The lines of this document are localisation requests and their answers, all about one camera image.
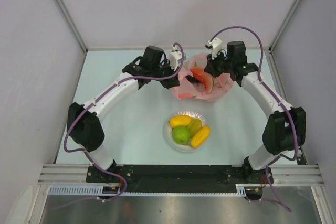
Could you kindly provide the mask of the pink plastic bag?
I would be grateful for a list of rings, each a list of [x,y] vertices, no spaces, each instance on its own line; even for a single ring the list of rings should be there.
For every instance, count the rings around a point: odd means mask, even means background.
[[[193,68],[195,62],[197,62],[199,66],[204,69],[207,65],[207,54],[201,53],[194,55],[186,63],[184,63],[182,70],[178,74],[180,86],[173,87],[171,89],[175,98],[179,100],[198,99],[214,102],[224,96],[233,87],[234,82],[227,73],[223,73],[216,78],[213,77],[214,86],[210,93],[205,91],[202,83],[191,84],[185,77],[188,75],[193,76],[190,72],[190,69]]]

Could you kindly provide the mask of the green fake apple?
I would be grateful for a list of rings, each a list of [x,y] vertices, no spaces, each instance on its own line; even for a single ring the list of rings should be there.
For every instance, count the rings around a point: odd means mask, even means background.
[[[190,139],[187,127],[179,126],[172,130],[172,138],[175,143],[185,145]]]

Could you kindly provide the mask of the yellow fake mango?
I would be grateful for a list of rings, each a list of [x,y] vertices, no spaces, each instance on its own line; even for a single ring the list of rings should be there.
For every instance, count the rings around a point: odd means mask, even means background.
[[[191,121],[192,118],[188,115],[177,115],[169,120],[169,125],[172,129],[179,126],[187,127],[191,123]]]

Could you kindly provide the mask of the fake watermelon slice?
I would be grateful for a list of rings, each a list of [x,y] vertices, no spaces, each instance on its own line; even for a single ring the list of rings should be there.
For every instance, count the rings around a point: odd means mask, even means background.
[[[210,93],[214,86],[214,79],[211,74],[204,71],[202,67],[193,67],[190,69],[193,77],[200,81],[207,93]]]

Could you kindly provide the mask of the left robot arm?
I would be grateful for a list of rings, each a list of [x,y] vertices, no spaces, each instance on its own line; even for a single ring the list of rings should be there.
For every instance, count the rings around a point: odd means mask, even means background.
[[[159,47],[147,46],[143,55],[127,64],[99,95],[83,104],[70,105],[64,144],[71,138],[79,145],[76,150],[99,167],[98,176],[105,182],[112,181],[116,175],[115,161],[104,145],[103,120],[119,102],[151,81],[160,82],[166,89],[179,86],[178,73],[185,59],[183,48],[177,42],[168,55]]]

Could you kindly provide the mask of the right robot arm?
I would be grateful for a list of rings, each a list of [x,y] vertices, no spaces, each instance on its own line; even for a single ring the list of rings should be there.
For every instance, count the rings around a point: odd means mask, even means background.
[[[305,110],[293,107],[263,80],[261,68],[247,61],[243,41],[232,41],[224,47],[220,39],[214,38],[205,47],[211,51],[207,55],[205,72],[213,77],[229,74],[254,98],[267,118],[261,147],[244,159],[243,179],[254,183],[261,176],[267,178],[268,165],[286,158],[288,151],[294,152],[292,159],[296,160],[299,147],[306,141]]]

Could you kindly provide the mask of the dark fake grapes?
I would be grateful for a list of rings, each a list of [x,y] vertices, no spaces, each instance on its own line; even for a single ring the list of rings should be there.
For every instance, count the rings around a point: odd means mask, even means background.
[[[191,84],[199,84],[199,83],[201,83],[201,82],[200,82],[199,80],[197,80],[195,77],[190,76],[190,75],[186,76],[185,78],[186,78],[187,81],[190,82]]]

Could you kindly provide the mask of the white paper plate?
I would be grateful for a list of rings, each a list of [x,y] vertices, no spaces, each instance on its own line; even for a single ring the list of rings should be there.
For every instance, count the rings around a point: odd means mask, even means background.
[[[168,118],[163,136],[177,151],[190,153],[203,148],[211,135],[205,118],[193,111],[181,111]]]

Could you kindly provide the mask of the orange fake fruit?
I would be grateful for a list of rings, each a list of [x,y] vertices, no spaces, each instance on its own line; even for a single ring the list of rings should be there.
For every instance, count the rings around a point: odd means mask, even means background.
[[[211,128],[207,125],[202,127],[192,138],[191,138],[191,147],[198,148],[202,145],[210,136]]]

